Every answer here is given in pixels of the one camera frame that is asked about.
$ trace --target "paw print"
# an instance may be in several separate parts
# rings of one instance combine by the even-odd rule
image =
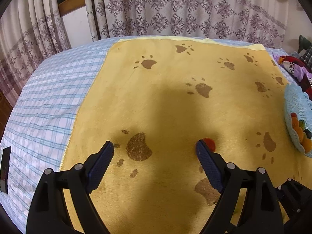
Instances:
[[[186,51],[186,53],[188,55],[191,55],[191,53],[188,50],[191,50],[192,52],[194,52],[194,49],[191,48],[192,45],[186,47],[185,44],[183,43],[182,46],[178,46],[176,45],[175,47],[177,48],[177,53],[183,53],[184,51]]]
[[[199,164],[199,172],[204,173],[201,164]],[[219,192],[211,186],[207,177],[203,178],[195,185],[194,192],[201,194],[205,198],[208,206],[216,205],[220,197]]]
[[[126,129],[121,130],[123,134],[129,134]],[[114,148],[120,148],[120,144],[114,143]],[[146,145],[145,133],[137,133],[132,136],[126,145],[127,156],[134,161],[144,161],[152,156],[152,150]],[[124,159],[119,159],[116,165],[118,167],[124,164]],[[138,169],[132,170],[130,178],[136,177]]]
[[[151,69],[154,64],[157,62],[152,59],[145,59],[141,62],[141,65],[146,69]]]
[[[301,183],[303,177],[300,177],[300,172],[298,172],[298,178],[295,177],[295,175],[293,176],[293,180]]]
[[[210,87],[209,85],[207,85],[205,83],[198,83],[195,85],[195,89],[199,95],[203,96],[204,98],[209,98],[209,92],[212,90],[212,87]],[[193,95],[194,92],[188,91],[187,94]]]
[[[258,81],[257,81],[257,82],[255,82],[255,84],[256,84],[256,86],[257,86],[257,91],[258,91],[258,92],[263,93],[263,92],[271,91],[269,88],[266,88],[266,87],[264,86],[264,83],[261,83],[261,82],[258,82]]]
[[[271,75],[272,75],[272,79],[275,79],[277,81],[276,84],[284,85],[283,79],[280,76],[277,76],[277,74],[271,74]]]
[[[246,60],[247,60],[248,62],[250,62],[250,63],[252,63],[252,62],[258,62],[258,61],[256,61],[256,60],[254,61],[254,56],[250,57],[250,56],[249,56],[249,53],[247,53],[247,55],[244,55],[244,57],[245,57]]]
[[[276,65],[276,63],[275,63],[274,60],[271,60],[271,62],[272,62],[272,64],[273,64],[273,66],[277,67],[277,65]]]
[[[276,142],[273,141],[269,132],[265,132],[263,136],[263,146],[268,152],[273,152],[276,149]],[[266,159],[266,153],[262,155],[262,160]],[[271,163],[274,163],[274,157],[271,157]]]
[[[227,68],[229,68],[230,70],[234,70],[234,66],[235,66],[235,64],[234,63],[231,63],[231,62],[229,62],[229,59],[226,59],[227,61],[226,62],[220,62],[220,61],[217,61],[217,63],[223,63],[224,64],[224,66],[225,67],[227,67]]]

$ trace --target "black tag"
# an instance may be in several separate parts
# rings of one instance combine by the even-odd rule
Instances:
[[[0,190],[7,193],[7,175],[9,174],[11,147],[3,150],[0,168]]]

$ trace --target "plastic basket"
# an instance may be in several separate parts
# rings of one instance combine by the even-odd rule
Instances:
[[[284,116],[291,141],[297,150],[307,157],[312,158],[312,151],[307,154],[305,153],[296,131],[292,128],[291,122],[291,113],[296,113],[298,120],[303,120],[305,122],[305,128],[312,131],[312,102],[310,101],[308,94],[302,92],[301,87],[294,83],[286,85],[284,98]]]

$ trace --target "curtain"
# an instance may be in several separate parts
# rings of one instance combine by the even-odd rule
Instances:
[[[14,107],[39,64],[69,49],[57,0],[12,0],[0,32],[0,89]]]
[[[175,35],[280,48],[288,0],[85,0],[93,41]]]

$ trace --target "blue gripper pad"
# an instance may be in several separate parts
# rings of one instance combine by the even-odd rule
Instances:
[[[99,187],[101,180],[114,156],[114,146],[107,141],[98,153],[97,159],[88,172],[88,184],[86,192],[90,194],[93,190]]]
[[[196,154],[211,186],[218,190],[219,193],[222,193],[224,186],[222,184],[221,172],[201,141],[196,143]]]

